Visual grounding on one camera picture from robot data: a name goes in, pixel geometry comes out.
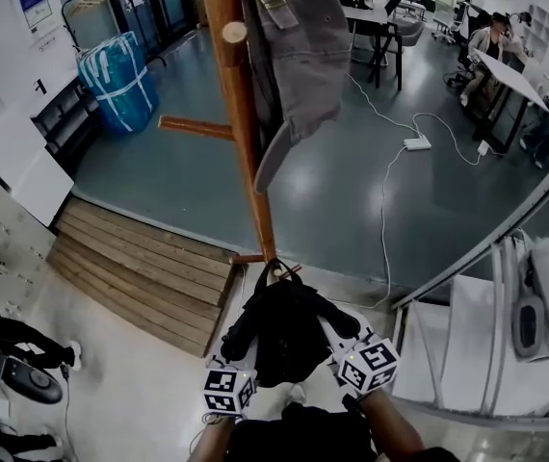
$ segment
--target wooden platform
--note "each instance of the wooden platform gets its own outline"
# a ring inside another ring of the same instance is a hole
[[[56,223],[49,264],[146,332],[203,357],[233,281],[235,253],[76,198]]]

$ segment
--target power strip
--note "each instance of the power strip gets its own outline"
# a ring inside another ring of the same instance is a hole
[[[426,137],[418,139],[405,139],[403,145],[407,150],[427,150],[431,148],[431,143]]]

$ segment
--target blue bag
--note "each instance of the blue bag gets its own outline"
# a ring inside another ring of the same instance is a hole
[[[126,134],[145,128],[159,99],[133,31],[86,52],[78,60],[78,72],[112,132]]]

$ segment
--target black bag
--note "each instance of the black bag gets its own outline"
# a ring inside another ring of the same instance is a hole
[[[268,273],[277,264],[290,272],[290,280],[267,286]],[[227,361],[242,360],[257,337],[255,380],[265,388],[304,381],[332,353],[318,317],[344,339],[358,338],[360,333],[358,320],[302,284],[278,259],[264,268],[244,310],[222,338],[222,356]]]

